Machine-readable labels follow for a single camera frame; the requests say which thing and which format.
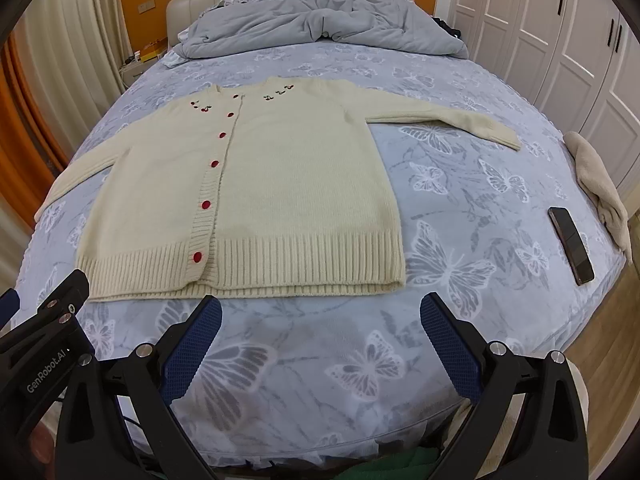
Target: white wardrobe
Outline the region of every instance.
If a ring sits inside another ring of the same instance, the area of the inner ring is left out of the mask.
[[[624,199],[640,182],[640,43],[611,0],[453,0],[470,58],[598,151]]]

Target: power outlet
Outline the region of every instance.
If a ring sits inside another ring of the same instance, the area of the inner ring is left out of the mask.
[[[155,6],[156,6],[156,1],[155,0],[148,0],[148,1],[144,2],[143,4],[139,4],[138,13],[142,14],[143,12],[147,12],[148,10],[151,10],[151,9],[155,8]]]

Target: blue gripper pad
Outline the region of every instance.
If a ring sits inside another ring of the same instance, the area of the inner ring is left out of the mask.
[[[10,288],[0,296],[0,328],[9,323],[18,310],[20,310],[20,298],[18,293]]]
[[[480,365],[430,295],[422,298],[420,323],[458,395],[477,404],[482,395]]]
[[[164,363],[160,396],[167,406],[187,392],[221,325],[222,307],[211,298]]]

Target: green cloth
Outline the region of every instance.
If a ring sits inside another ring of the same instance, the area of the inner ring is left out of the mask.
[[[437,460],[437,449],[417,447],[358,464],[334,480],[425,480],[433,472]]]

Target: sweater sleeve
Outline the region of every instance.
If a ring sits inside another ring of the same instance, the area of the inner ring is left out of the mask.
[[[367,123],[417,123],[442,121],[481,139],[519,150],[522,144],[511,129],[485,114],[432,104],[421,99],[360,88],[346,80],[328,81],[329,95],[347,109],[364,115]]]
[[[95,148],[85,153],[78,160],[73,161],[56,179],[49,189],[46,199],[34,216],[39,221],[45,209],[57,199],[68,193],[75,186],[88,179],[90,176],[112,166],[119,156],[131,144],[128,128],[117,133],[113,137],[98,144]]]

